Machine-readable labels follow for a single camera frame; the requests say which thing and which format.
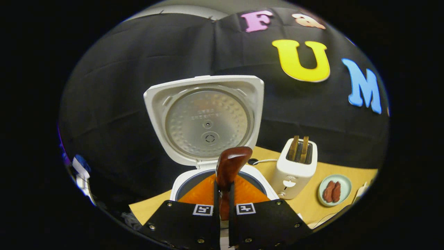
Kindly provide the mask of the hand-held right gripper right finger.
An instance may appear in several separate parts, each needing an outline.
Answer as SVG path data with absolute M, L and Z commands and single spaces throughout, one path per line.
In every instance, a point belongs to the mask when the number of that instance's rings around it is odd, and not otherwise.
M 229 246 L 235 250 L 283 250 L 313 230 L 282 199 L 269 199 L 243 177 L 229 193 Z

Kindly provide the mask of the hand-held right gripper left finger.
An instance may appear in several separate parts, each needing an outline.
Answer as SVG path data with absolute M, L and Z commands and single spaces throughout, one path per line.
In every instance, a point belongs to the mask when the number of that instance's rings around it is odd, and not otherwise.
M 207 189 L 208 205 L 165 200 L 138 230 L 176 250 L 220 250 L 220 209 L 216 184 Z

